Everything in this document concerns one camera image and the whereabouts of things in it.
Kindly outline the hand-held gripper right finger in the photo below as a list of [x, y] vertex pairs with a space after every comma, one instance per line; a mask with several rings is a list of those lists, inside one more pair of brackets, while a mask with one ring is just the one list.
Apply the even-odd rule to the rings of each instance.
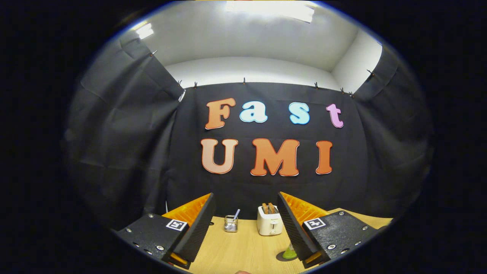
[[277, 203], [290, 243], [306, 269], [353, 253], [393, 220], [382, 212], [383, 205], [357, 191], [280, 191]]

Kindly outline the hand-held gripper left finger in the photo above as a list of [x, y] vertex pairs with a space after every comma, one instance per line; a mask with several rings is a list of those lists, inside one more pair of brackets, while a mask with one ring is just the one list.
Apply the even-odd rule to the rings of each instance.
[[205, 239], [216, 210], [208, 193], [163, 213], [166, 201], [150, 196], [150, 206], [129, 225], [112, 232], [123, 242], [160, 263], [189, 269]]

